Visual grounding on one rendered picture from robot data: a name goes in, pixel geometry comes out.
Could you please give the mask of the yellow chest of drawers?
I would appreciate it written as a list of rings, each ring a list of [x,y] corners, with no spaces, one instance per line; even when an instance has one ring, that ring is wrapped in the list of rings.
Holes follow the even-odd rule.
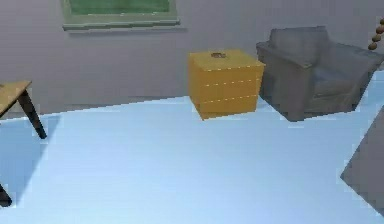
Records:
[[[223,52],[226,58],[213,58]],[[188,55],[188,92],[202,120],[254,112],[265,64],[241,50]]]

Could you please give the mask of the green framed window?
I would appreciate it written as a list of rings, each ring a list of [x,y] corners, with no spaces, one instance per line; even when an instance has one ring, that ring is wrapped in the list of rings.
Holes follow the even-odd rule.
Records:
[[[65,31],[180,25],[176,0],[60,0]]]

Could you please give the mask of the wooden table with black legs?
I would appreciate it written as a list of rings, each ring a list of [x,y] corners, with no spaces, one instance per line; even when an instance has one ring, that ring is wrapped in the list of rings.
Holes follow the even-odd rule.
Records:
[[[0,207],[17,203],[40,161],[47,134],[27,91],[31,81],[0,84],[0,120],[18,103],[27,117],[0,123]]]

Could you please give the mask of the brown beaded lamp post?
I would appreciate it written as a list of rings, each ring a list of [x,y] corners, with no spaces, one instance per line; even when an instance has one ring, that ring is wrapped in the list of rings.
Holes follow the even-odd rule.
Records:
[[[368,45],[368,49],[373,51],[378,47],[378,43],[382,39],[382,35],[384,34],[384,18],[379,20],[379,25],[375,29],[375,35],[371,38],[371,43]]]

